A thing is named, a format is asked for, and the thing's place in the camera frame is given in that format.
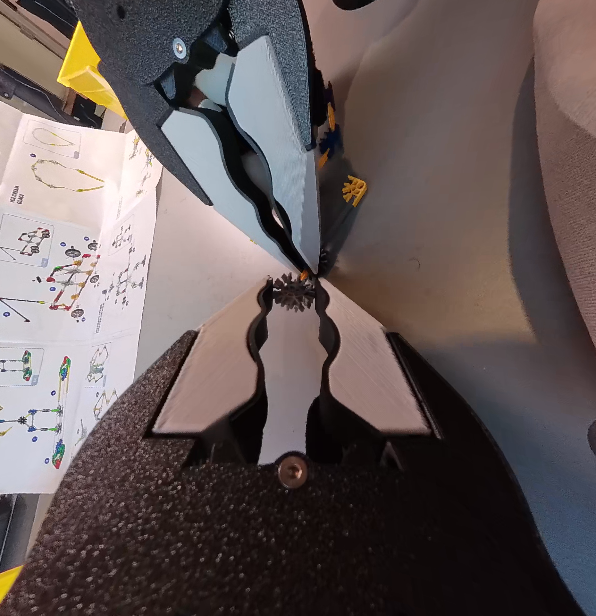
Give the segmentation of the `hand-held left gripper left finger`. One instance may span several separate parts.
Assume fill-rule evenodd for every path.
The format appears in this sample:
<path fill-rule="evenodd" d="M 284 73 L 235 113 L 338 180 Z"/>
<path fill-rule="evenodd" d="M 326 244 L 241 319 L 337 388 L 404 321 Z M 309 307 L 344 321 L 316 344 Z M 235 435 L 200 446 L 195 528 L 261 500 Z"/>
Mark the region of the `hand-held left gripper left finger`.
<path fill-rule="evenodd" d="M 201 462 L 258 462 L 268 416 L 260 350 L 272 303 L 273 282 L 265 277 L 201 325 L 151 435 L 194 438 L 191 457 Z"/>

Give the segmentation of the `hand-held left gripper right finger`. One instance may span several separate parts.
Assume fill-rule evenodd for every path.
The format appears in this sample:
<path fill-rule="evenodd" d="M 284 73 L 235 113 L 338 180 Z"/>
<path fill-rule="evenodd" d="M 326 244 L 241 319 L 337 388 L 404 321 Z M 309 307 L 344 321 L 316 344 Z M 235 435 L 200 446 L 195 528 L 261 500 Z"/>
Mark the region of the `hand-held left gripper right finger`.
<path fill-rule="evenodd" d="M 394 439 L 429 438 L 432 425 L 386 328 L 332 283 L 315 283 L 326 351 L 317 422 L 325 460 L 380 463 Z"/>

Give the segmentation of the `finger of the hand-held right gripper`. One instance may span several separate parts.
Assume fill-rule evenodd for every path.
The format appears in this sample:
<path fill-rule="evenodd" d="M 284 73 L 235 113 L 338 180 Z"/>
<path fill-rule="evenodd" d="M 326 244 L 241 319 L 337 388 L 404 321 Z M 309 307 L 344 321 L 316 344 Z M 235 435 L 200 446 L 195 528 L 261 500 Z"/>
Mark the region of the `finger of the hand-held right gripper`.
<path fill-rule="evenodd" d="M 309 269 L 273 215 L 271 190 L 246 171 L 237 132 L 224 112 L 179 108 L 161 131 L 219 215 L 274 258 L 298 271 Z"/>
<path fill-rule="evenodd" d="M 275 200 L 284 208 L 291 239 L 317 273 L 321 250 L 315 152 L 307 150 L 269 36 L 238 52 L 227 89 L 232 118 L 268 164 Z"/>

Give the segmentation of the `yellow plastic bin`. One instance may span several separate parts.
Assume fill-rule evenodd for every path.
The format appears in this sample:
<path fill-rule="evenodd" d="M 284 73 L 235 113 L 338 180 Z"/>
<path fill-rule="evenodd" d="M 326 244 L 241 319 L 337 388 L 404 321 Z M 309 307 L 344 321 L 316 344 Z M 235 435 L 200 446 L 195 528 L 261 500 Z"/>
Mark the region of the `yellow plastic bin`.
<path fill-rule="evenodd" d="M 100 57 L 90 43 L 81 22 L 75 27 L 57 81 L 97 105 L 127 119 L 117 95 L 100 73 Z"/>

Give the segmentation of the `multicolour rod and connector assembly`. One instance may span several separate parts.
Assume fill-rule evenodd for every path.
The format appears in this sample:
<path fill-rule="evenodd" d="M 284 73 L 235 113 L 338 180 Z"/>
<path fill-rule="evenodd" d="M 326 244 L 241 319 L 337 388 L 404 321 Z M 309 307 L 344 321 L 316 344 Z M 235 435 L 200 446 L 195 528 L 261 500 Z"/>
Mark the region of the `multicolour rod and connector assembly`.
<path fill-rule="evenodd" d="M 345 156 L 331 82 L 323 87 L 324 123 L 317 129 L 316 172 L 319 188 L 321 248 L 318 277 L 333 269 L 353 226 L 367 184 Z"/>

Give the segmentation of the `grey connector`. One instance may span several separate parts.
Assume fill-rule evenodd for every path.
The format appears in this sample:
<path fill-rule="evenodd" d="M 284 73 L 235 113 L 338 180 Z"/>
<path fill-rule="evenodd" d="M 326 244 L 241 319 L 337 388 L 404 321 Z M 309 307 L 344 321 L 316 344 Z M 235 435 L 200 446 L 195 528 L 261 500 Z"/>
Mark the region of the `grey connector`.
<path fill-rule="evenodd" d="M 315 286 L 306 270 L 296 278 L 291 272 L 284 273 L 273 283 L 274 302 L 287 311 L 305 312 L 313 305 L 315 296 Z"/>

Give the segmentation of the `white toy instruction sheet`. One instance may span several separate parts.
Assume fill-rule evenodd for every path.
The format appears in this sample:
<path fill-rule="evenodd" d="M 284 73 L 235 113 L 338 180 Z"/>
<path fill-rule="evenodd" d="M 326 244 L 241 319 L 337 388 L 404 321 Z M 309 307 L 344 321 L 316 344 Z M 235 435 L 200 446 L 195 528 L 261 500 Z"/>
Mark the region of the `white toy instruction sheet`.
<path fill-rule="evenodd" d="M 53 493 L 133 382 L 162 170 L 0 102 L 0 495 Z"/>

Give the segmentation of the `person's torso in beige sweater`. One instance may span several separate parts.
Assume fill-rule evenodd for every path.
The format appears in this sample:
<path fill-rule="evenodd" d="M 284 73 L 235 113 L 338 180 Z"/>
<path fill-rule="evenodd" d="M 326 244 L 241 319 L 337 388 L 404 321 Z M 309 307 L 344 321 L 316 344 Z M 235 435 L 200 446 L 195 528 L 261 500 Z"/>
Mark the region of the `person's torso in beige sweater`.
<path fill-rule="evenodd" d="M 548 212 L 596 350 L 596 1 L 539 1 L 533 51 Z"/>

